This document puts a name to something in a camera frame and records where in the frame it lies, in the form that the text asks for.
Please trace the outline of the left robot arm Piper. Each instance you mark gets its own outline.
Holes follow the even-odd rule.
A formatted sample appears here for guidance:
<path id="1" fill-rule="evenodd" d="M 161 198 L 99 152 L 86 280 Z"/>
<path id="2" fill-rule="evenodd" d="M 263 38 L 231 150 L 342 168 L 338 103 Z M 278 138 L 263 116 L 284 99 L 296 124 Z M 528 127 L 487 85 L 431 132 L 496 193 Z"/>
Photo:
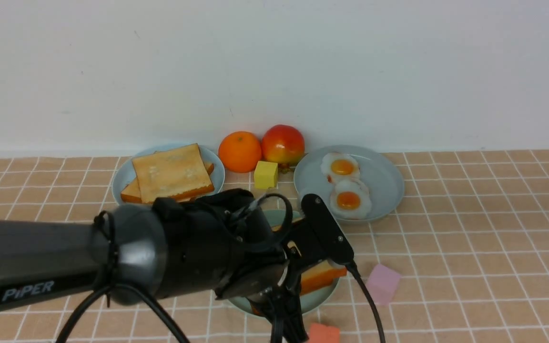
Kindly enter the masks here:
<path id="1" fill-rule="evenodd" d="M 288 199 L 231 189 L 191 202 L 157 198 L 101 211 L 91 223 L 0 220 L 0 312 L 82 292 L 57 341 L 101 297 L 144 303 L 173 337 L 188 337 L 159 300 L 213 291 L 243 297 L 272 325 L 273 343 L 306 343 L 299 276 L 324 260 L 288 247 L 308 237 Z"/>

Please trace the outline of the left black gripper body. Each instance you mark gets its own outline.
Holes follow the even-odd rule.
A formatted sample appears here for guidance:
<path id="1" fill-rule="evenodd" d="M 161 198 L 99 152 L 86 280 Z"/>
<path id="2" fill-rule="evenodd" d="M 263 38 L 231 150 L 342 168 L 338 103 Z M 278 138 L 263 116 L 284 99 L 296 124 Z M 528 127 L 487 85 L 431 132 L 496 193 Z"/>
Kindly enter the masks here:
<path id="1" fill-rule="evenodd" d="M 301 310 L 299 278 L 304 271 L 326 259 L 305 220 L 296 220 L 292 224 L 282 247 L 287 254 L 284 274 L 274 286 L 259 293 L 255 298 L 255 309 L 272 324 L 271 343 L 306 343 L 308 333 Z"/>

